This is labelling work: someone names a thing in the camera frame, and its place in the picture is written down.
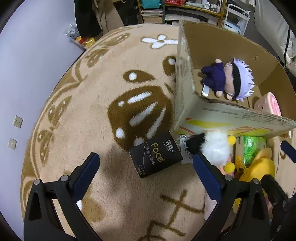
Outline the yellow plush toy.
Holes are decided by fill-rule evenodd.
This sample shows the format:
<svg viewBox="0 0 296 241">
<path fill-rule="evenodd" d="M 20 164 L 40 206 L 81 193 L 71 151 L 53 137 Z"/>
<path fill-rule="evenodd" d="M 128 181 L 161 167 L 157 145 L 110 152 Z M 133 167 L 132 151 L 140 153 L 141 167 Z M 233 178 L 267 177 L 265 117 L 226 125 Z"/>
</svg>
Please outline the yellow plush toy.
<svg viewBox="0 0 296 241">
<path fill-rule="evenodd" d="M 236 156 L 234 164 L 237 170 L 235 174 L 238 180 L 250 182 L 254 178 L 261 180 L 264 175 L 275 177 L 275 165 L 271 159 L 272 155 L 273 151 L 271 148 L 261 149 L 249 167 L 245 166 L 240 156 Z"/>
</svg>

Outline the green tissue pack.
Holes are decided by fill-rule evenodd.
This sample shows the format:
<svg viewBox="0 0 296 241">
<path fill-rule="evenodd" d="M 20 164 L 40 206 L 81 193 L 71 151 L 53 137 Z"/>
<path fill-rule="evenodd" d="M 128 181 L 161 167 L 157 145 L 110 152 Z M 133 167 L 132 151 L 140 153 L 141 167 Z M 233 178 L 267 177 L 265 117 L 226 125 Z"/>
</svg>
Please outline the green tissue pack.
<svg viewBox="0 0 296 241">
<path fill-rule="evenodd" d="M 239 136 L 236 138 L 235 156 L 240 156 L 243 164 L 249 167 L 263 148 L 266 148 L 266 138 Z"/>
</svg>

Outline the open cardboard box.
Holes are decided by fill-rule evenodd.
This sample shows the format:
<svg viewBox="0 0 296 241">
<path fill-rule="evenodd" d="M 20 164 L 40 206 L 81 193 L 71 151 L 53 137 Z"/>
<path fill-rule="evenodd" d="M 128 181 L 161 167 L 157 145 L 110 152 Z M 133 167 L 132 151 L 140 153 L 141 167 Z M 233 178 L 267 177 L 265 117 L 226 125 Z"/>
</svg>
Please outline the open cardboard box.
<svg viewBox="0 0 296 241">
<path fill-rule="evenodd" d="M 295 129 L 295 92 L 277 59 L 226 29 L 181 21 L 174 130 L 272 138 Z"/>
</svg>

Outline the pink swirl plush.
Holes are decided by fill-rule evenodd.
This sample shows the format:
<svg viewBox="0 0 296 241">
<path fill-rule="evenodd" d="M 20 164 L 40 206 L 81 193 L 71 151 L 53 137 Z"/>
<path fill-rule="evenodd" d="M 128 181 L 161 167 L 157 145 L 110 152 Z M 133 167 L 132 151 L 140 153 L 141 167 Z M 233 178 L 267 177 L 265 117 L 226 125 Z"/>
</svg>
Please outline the pink swirl plush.
<svg viewBox="0 0 296 241">
<path fill-rule="evenodd" d="M 267 92 L 260 97 L 254 104 L 254 109 L 263 111 L 264 113 L 281 116 L 280 107 L 278 101 L 272 92 Z"/>
</svg>

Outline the white fluffy pompom plush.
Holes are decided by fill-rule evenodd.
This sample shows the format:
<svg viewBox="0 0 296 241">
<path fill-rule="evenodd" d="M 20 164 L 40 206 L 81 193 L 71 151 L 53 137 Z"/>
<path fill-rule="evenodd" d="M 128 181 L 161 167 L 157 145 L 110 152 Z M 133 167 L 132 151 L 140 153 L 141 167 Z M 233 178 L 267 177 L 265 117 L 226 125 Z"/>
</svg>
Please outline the white fluffy pompom plush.
<svg viewBox="0 0 296 241">
<path fill-rule="evenodd" d="M 222 131 L 202 132 L 192 135 L 185 141 L 190 154 L 202 153 L 211 165 L 218 167 L 224 174 L 232 174 L 235 164 L 231 161 L 231 151 L 236 137 Z"/>
</svg>

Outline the white-haired anime plush doll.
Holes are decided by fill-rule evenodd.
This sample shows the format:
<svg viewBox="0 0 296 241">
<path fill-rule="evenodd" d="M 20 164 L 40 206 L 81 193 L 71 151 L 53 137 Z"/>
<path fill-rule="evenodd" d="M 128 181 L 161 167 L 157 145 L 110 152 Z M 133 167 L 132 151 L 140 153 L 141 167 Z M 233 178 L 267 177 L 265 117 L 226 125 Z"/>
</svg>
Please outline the white-haired anime plush doll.
<svg viewBox="0 0 296 241">
<path fill-rule="evenodd" d="M 232 62 L 224 64 L 221 59 L 216 59 L 212 65 L 203 67 L 201 73 L 206 76 L 201 81 L 204 97 L 209 95 L 210 90 L 216 97 L 225 94 L 228 100 L 244 101 L 253 95 L 254 77 L 243 60 L 233 58 Z"/>
</svg>

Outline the cream hanging garment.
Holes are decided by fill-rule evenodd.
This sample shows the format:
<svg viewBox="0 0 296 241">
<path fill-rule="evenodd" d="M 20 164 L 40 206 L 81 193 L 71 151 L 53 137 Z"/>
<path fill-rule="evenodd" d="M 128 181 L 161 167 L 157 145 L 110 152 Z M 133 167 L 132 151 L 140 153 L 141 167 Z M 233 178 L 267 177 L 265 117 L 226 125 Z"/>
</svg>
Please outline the cream hanging garment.
<svg viewBox="0 0 296 241">
<path fill-rule="evenodd" d="M 270 1 L 256 1 L 254 23 L 281 61 L 295 68 L 295 35 L 276 7 Z"/>
</svg>

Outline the white utility cart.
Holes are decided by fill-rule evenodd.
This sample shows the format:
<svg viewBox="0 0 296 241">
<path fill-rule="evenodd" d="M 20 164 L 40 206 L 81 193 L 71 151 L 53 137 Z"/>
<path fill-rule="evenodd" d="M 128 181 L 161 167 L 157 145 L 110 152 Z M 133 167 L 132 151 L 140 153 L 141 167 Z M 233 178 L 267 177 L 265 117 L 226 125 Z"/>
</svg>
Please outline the white utility cart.
<svg viewBox="0 0 296 241">
<path fill-rule="evenodd" d="M 250 11 L 246 11 L 235 4 L 228 4 L 223 28 L 244 36 L 249 20 Z"/>
</svg>

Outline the beige patterned round rug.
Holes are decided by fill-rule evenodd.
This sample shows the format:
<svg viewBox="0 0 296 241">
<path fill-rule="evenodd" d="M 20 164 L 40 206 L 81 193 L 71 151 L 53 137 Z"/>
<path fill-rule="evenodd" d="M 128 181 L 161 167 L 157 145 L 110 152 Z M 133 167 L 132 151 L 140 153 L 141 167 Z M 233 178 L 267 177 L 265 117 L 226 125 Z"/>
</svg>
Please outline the beige patterned round rug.
<svg viewBox="0 0 296 241">
<path fill-rule="evenodd" d="M 103 240 L 191 240 L 204 224 L 205 189 L 190 164 L 140 178 L 129 150 L 174 130 L 180 26 L 112 30 L 67 70 L 28 142 L 21 208 L 33 182 L 56 181 L 91 152 L 100 167 L 79 207 Z M 295 190 L 295 164 L 269 138 L 276 180 Z"/>
</svg>

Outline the wooden bookshelf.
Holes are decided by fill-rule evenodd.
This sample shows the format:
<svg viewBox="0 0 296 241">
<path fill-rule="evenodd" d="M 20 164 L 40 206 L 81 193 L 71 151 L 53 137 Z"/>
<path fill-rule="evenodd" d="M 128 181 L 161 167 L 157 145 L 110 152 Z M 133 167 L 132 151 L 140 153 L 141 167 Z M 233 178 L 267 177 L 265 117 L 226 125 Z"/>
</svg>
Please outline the wooden bookshelf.
<svg viewBox="0 0 296 241">
<path fill-rule="evenodd" d="M 144 23 L 142 18 L 141 1 L 137 2 L 139 20 Z M 163 23 L 178 25 L 180 21 L 205 22 L 221 27 L 226 9 L 226 1 L 205 1 L 204 4 L 192 3 L 190 1 L 163 1 L 157 8 L 163 11 Z"/>
</svg>

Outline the stack of books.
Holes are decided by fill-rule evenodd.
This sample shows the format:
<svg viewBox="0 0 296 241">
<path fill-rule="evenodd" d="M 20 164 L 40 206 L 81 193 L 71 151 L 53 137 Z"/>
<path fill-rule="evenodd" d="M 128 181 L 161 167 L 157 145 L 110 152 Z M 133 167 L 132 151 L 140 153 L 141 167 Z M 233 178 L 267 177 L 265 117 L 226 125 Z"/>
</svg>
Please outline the stack of books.
<svg viewBox="0 0 296 241">
<path fill-rule="evenodd" d="M 161 9 L 144 9 L 142 10 L 144 23 L 162 24 L 163 11 Z"/>
</svg>

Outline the snack bags on floor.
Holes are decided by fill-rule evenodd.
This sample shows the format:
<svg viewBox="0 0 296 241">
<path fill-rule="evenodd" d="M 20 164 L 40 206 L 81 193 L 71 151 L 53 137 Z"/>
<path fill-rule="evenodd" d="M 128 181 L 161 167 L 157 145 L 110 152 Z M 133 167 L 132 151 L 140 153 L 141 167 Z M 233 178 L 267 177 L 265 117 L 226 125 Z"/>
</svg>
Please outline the snack bags on floor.
<svg viewBox="0 0 296 241">
<path fill-rule="evenodd" d="M 81 37 L 76 24 L 70 24 L 69 27 L 65 30 L 64 35 L 81 49 L 87 50 L 95 44 L 95 39 L 93 37 Z"/>
</svg>

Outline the teal bag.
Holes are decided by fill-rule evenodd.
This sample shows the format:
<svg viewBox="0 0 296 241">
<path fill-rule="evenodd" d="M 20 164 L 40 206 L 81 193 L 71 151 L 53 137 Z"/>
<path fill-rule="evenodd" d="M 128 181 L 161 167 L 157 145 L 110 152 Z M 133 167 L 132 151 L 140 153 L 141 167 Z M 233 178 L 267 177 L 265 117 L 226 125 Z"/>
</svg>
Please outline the teal bag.
<svg viewBox="0 0 296 241">
<path fill-rule="evenodd" d="M 144 9 L 157 9 L 162 5 L 162 0 L 141 0 Z"/>
</svg>

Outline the beige hanging coat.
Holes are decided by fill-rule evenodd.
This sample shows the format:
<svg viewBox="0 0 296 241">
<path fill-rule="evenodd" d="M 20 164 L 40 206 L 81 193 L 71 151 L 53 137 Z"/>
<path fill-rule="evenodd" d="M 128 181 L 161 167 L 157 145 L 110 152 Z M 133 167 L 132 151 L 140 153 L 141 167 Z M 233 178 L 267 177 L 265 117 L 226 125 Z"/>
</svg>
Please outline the beige hanging coat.
<svg viewBox="0 0 296 241">
<path fill-rule="evenodd" d="M 92 8 L 103 34 L 107 34 L 111 30 L 124 27 L 123 21 L 115 8 L 113 1 L 94 0 Z"/>
</svg>

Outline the white wall socket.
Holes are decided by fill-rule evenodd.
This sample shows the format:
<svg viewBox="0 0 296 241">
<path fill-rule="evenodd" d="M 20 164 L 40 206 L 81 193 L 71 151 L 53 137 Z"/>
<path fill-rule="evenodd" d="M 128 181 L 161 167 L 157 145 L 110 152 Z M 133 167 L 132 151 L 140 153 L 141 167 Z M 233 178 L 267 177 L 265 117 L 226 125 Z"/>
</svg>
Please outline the white wall socket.
<svg viewBox="0 0 296 241">
<path fill-rule="evenodd" d="M 8 147 L 9 148 L 11 148 L 12 150 L 15 150 L 16 149 L 16 144 L 17 144 L 16 140 L 14 140 L 13 138 L 9 139 L 9 142 L 8 142 Z"/>
<path fill-rule="evenodd" d="M 13 126 L 17 127 L 17 128 L 21 128 L 23 123 L 23 119 L 21 117 L 19 117 L 18 115 L 15 116 L 14 121 L 13 121 Z"/>
</svg>

